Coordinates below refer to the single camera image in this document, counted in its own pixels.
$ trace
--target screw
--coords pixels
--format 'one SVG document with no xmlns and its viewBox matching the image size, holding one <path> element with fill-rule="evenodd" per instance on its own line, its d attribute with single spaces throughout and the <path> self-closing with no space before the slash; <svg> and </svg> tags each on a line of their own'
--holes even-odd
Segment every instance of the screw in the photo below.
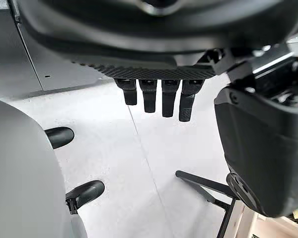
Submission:
<svg viewBox="0 0 298 238">
<path fill-rule="evenodd" d="M 234 104 L 238 104 L 238 100 L 237 100 L 237 97 L 236 97 L 235 94 L 230 93 L 230 94 L 229 94 L 229 98 L 231 99 L 232 103 L 234 103 Z"/>
</svg>

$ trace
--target black metal bar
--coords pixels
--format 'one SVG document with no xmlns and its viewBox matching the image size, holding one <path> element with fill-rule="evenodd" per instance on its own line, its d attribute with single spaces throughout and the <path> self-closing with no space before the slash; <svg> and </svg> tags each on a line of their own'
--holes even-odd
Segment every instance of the black metal bar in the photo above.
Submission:
<svg viewBox="0 0 298 238">
<path fill-rule="evenodd" d="M 229 209 L 225 211 L 225 215 L 224 215 L 223 221 L 221 223 L 221 227 L 220 227 L 217 238 L 223 238 L 224 237 L 225 232 L 227 230 L 228 222 L 229 222 L 230 217 L 232 215 L 232 211 L 233 211 L 235 202 L 236 202 L 236 199 L 233 198 L 232 203 L 229 206 Z"/>
<path fill-rule="evenodd" d="M 204 80 L 183 80 L 179 107 L 179 120 L 188 122 L 191 119 L 195 95 L 201 90 Z"/>
<path fill-rule="evenodd" d="M 157 80 L 139 80 L 139 85 L 143 91 L 145 112 L 154 113 Z"/>
<path fill-rule="evenodd" d="M 210 203 L 215 203 L 216 198 L 214 198 L 211 194 L 209 194 L 205 189 L 203 189 L 201 186 L 191 183 L 190 181 L 184 180 L 181 178 L 183 181 L 185 181 L 190 187 L 192 187 L 194 190 L 196 190 L 199 194 L 201 194 L 208 202 Z"/>
<path fill-rule="evenodd" d="M 126 105 L 137 105 L 137 86 L 134 79 L 115 79 L 119 88 L 124 91 Z"/>
<path fill-rule="evenodd" d="M 235 193 L 227 185 L 224 185 L 224 184 L 221 184 L 221 183 L 218 183 L 218 182 L 214 182 L 214 181 L 208 180 L 206 178 L 201 178 L 201 177 L 196 176 L 196 175 L 188 174 L 188 173 L 183 172 L 183 171 L 177 171 L 175 173 L 175 175 L 178 178 L 186 180 L 190 183 L 194 183 L 196 185 L 200 185 L 200 186 L 209 188 L 213 191 L 225 194 L 228 197 L 238 199 L 238 197 L 235 195 Z"/>
<path fill-rule="evenodd" d="M 162 80 L 162 116 L 170 118 L 173 116 L 174 101 L 179 89 L 180 80 Z"/>
</svg>

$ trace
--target circular mount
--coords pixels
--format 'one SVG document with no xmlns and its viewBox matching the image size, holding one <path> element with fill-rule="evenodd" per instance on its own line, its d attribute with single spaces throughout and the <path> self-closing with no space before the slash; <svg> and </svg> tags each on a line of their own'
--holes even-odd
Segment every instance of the circular mount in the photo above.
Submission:
<svg viewBox="0 0 298 238">
<path fill-rule="evenodd" d="M 138 7 L 152 16 L 170 15 L 181 8 L 184 0 L 138 0 Z"/>
</svg>

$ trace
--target black plastic housing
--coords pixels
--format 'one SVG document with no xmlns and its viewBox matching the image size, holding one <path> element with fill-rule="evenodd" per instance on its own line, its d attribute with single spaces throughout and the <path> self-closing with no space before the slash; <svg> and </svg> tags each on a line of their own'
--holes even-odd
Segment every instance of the black plastic housing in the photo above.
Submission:
<svg viewBox="0 0 298 238">
<path fill-rule="evenodd" d="M 298 208 L 298 107 L 230 85 L 215 99 L 228 185 L 268 217 Z"/>
</svg>

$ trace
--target textured black surface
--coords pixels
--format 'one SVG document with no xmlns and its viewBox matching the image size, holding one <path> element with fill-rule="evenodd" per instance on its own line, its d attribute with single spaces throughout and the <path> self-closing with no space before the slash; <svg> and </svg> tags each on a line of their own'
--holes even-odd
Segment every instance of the textured black surface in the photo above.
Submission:
<svg viewBox="0 0 298 238">
<path fill-rule="evenodd" d="M 203 69 L 197 69 L 193 67 L 179 67 L 175 69 L 149 69 L 99 65 L 95 66 L 94 68 L 108 77 L 122 79 L 190 80 L 206 79 L 215 75 L 211 67 L 205 67 Z"/>
</svg>

